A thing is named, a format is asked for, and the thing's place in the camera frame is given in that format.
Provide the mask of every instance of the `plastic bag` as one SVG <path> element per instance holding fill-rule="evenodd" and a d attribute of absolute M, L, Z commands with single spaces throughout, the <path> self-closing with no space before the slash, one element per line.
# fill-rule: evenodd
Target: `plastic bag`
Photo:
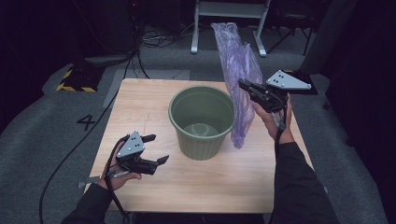
<path fill-rule="evenodd" d="M 236 148 L 241 148 L 255 111 L 248 93 L 239 88 L 238 79 L 262 83 L 262 71 L 250 45 L 242 44 L 235 23 L 212 23 L 211 27 L 215 30 L 224 81 L 233 99 L 234 120 L 231 139 Z"/>

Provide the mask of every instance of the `hand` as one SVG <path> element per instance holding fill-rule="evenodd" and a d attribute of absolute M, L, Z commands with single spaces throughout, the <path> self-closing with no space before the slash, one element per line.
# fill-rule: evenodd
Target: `hand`
<path fill-rule="evenodd" d="M 114 156 L 113 156 L 113 158 L 111 160 L 111 163 L 110 163 L 110 167 L 113 166 L 114 164 L 117 164 L 116 155 L 119 152 L 119 150 L 121 149 L 123 144 L 124 143 L 120 143 L 119 146 L 116 148 L 116 151 L 115 151 Z M 107 189 L 107 185 L 106 185 L 106 181 L 105 181 L 106 167 L 105 167 L 105 170 L 103 171 L 103 174 L 102 174 L 101 178 L 97 182 L 97 185 L 101 186 L 104 189 Z M 120 176 L 120 177 L 110 178 L 111 186 L 113 187 L 114 190 L 120 189 L 130 179 L 138 179 L 138 180 L 140 180 L 140 179 L 142 179 L 142 175 L 141 174 L 136 174 L 136 173 L 129 173 L 127 175 L 123 175 L 123 176 Z"/>
<path fill-rule="evenodd" d="M 257 115 L 259 115 L 262 118 L 262 122 L 264 122 L 265 127 L 268 130 L 268 133 L 270 136 L 275 140 L 276 138 L 276 133 L 277 133 L 277 127 L 274 121 L 274 118 L 271 113 L 267 113 L 259 104 L 254 103 L 253 108 L 256 111 Z M 283 131 L 282 135 L 280 136 L 279 139 L 279 144 L 283 143 L 288 143 L 288 142 L 294 142 L 293 135 L 290 130 L 290 123 L 291 123 L 291 101 L 290 101 L 290 95 L 289 95 L 289 100 L 288 100 L 288 110 L 287 110 L 287 116 L 286 116 L 286 129 Z M 276 112 L 276 118 L 280 120 L 279 114 L 283 115 L 283 110 L 280 110 L 279 112 Z"/>

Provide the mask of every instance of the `plastic bucket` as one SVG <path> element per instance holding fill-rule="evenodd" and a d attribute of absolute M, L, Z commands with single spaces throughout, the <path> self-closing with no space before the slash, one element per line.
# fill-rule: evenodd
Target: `plastic bucket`
<path fill-rule="evenodd" d="M 168 113 L 180 150 L 196 161 L 214 157 L 233 128 L 231 97 L 210 86 L 192 86 L 179 91 L 172 98 Z"/>

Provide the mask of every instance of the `white metal stand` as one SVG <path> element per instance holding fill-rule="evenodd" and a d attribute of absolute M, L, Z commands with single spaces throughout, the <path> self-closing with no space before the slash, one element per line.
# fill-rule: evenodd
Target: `white metal stand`
<path fill-rule="evenodd" d="M 199 16 L 220 16 L 220 17 L 239 17 L 260 19 L 259 29 L 253 31 L 257 48 L 262 57 L 265 57 L 264 45 L 262 44 L 261 34 L 264 26 L 265 17 L 271 0 L 265 0 L 264 4 L 241 4 L 241 3 L 223 3 L 223 2 L 205 2 L 196 0 L 194 15 L 194 34 L 192 36 L 191 53 L 198 52 L 198 21 Z"/>

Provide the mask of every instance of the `table top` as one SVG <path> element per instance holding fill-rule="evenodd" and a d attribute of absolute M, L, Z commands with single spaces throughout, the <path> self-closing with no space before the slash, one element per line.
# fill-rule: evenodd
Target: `table top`
<path fill-rule="evenodd" d="M 145 144 L 141 157 L 156 161 L 169 155 L 154 175 L 130 180 L 116 191 L 126 211 L 270 213 L 274 200 L 274 140 L 255 115 L 245 144 L 237 149 L 229 133 L 219 153 L 207 161 L 187 158 L 179 149 L 176 130 L 168 117 L 172 97 L 194 85 L 208 85 L 227 92 L 224 82 L 161 79 L 124 79 L 94 161 L 91 176 L 101 175 L 110 152 L 127 133 L 156 134 Z M 306 152 L 294 117 L 291 129 L 295 141 Z M 117 210 L 115 204 L 110 209 Z"/>

